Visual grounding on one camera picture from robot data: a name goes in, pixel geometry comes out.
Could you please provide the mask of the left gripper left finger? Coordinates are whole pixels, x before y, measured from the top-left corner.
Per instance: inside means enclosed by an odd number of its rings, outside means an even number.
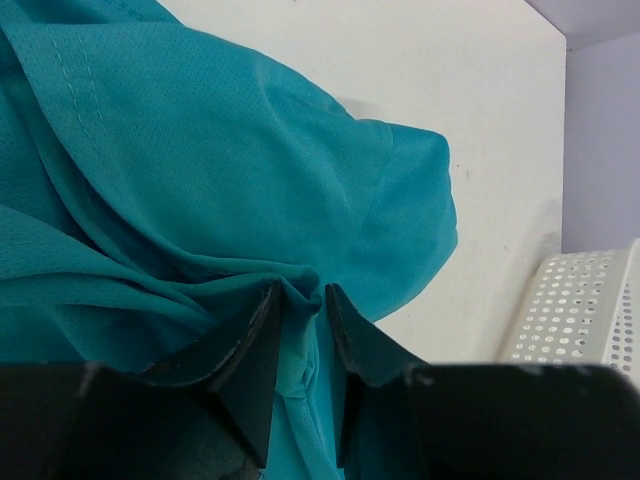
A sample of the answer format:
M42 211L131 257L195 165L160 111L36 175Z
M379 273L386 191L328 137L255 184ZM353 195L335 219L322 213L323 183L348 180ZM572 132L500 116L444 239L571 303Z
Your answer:
M241 300L240 311L151 364L145 431L135 470L261 470L271 433L281 339L281 286Z

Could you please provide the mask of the dark teal t shirt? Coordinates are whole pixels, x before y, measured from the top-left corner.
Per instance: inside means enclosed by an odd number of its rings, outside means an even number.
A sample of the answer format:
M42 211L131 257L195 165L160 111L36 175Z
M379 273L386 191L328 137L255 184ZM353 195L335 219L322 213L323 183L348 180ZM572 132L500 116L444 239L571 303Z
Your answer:
M1 359L140 371L274 280L267 479L340 479L324 288L371 320L457 244L438 133L353 118L154 1L1 5Z

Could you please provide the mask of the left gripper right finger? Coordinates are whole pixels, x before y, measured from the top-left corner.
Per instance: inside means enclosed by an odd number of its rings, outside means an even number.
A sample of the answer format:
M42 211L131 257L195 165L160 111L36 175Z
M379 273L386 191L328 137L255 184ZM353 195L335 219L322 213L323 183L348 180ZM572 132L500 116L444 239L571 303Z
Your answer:
M364 318L339 285L325 288L325 306L338 466L421 468L406 372L425 362Z

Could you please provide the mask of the white perforated plastic basket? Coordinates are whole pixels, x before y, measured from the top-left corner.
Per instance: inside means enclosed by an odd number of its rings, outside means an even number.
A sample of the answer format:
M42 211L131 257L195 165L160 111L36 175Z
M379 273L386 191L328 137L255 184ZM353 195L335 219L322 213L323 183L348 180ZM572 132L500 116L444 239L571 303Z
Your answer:
M538 269L501 347L508 363L602 364L639 382L639 241Z

